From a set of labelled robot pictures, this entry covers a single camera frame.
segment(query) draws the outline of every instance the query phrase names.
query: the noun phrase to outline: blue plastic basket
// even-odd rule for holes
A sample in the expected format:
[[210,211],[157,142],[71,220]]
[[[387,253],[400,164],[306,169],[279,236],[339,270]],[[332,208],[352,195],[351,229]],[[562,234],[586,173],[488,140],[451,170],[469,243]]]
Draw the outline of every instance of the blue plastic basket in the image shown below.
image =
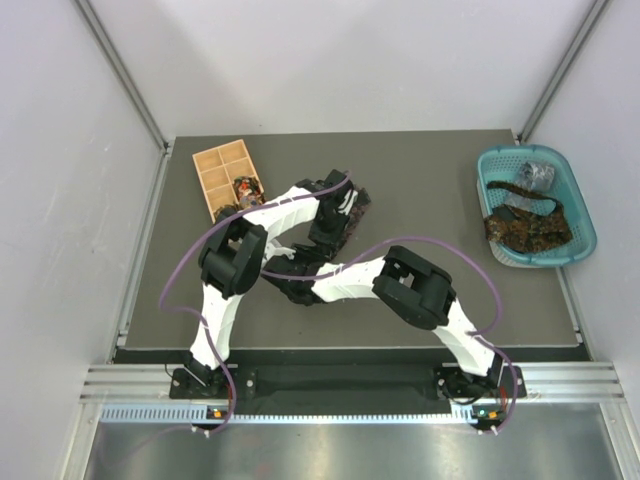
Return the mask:
[[[483,211],[491,214],[493,209],[504,203],[508,192],[487,189],[487,183],[494,180],[514,182],[520,167],[525,162],[544,162],[554,166],[555,178],[551,189],[544,195],[557,198],[564,205],[564,213],[573,234],[573,240],[546,252],[536,254],[518,253],[504,245],[494,244],[506,258],[529,267],[560,267],[587,258],[596,248],[596,231],[591,223],[587,206],[576,182],[569,162],[560,153],[541,145],[493,147],[478,159],[478,180]],[[550,200],[532,202],[532,210],[540,215],[550,213],[554,203]]]

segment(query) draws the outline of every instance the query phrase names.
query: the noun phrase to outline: dark gray platform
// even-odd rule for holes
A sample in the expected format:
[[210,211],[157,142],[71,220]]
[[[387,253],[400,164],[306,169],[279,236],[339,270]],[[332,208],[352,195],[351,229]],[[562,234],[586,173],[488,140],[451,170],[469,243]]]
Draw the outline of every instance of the dark gray platform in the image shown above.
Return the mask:
[[[144,266],[127,348],[185,348],[197,320],[157,308],[160,291],[191,244],[211,227],[191,155],[238,137],[176,140]],[[488,339],[504,346],[573,346],[576,337],[554,270],[508,268],[491,255],[483,236],[476,193],[476,159],[496,144],[513,144],[503,131],[384,132],[244,137],[267,197],[303,178],[324,178],[332,169],[353,172],[373,204],[336,261],[399,235],[427,235],[461,248],[485,268],[503,296],[505,318]],[[302,241],[308,226],[282,237]],[[461,260],[434,246],[409,248],[448,270],[463,308],[479,328],[494,315],[480,277]],[[173,305],[200,309],[202,289],[194,259],[170,295]],[[347,301],[311,308],[289,303],[259,281],[240,306],[236,348],[435,347],[435,335],[400,320],[382,303]]]

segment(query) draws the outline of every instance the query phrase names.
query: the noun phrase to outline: wooden tray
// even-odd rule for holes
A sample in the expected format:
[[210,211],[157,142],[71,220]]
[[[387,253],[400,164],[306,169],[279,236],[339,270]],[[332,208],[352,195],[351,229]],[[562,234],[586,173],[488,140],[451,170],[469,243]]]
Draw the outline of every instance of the wooden tray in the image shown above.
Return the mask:
[[233,180],[237,177],[255,177],[264,192],[244,140],[236,140],[219,147],[193,155],[193,163],[207,201],[211,220],[215,223],[215,212],[225,205],[238,206],[233,191]]

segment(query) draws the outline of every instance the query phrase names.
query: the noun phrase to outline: white wall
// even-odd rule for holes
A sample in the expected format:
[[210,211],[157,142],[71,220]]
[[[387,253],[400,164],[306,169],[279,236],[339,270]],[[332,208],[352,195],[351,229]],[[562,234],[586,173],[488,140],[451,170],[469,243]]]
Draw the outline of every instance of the white wall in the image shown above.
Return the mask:
[[159,154],[72,2],[5,2],[0,65],[0,478],[37,480],[105,353]]
[[598,247],[569,269],[595,353],[640,425],[640,3],[615,0],[533,136],[571,162]]
[[591,0],[92,0],[168,136],[523,126]]

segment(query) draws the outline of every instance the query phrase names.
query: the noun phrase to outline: dark fabric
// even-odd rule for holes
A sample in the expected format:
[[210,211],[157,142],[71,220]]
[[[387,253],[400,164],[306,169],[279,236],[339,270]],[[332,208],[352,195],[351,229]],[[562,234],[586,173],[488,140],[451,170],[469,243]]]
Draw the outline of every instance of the dark fabric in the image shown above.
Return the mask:
[[520,253],[538,253],[558,248],[573,235],[564,216],[564,207],[555,198],[531,192],[508,182],[489,182],[487,188],[500,188],[533,200],[551,200],[556,206],[549,215],[538,215],[511,205],[500,205],[484,219],[487,239]]

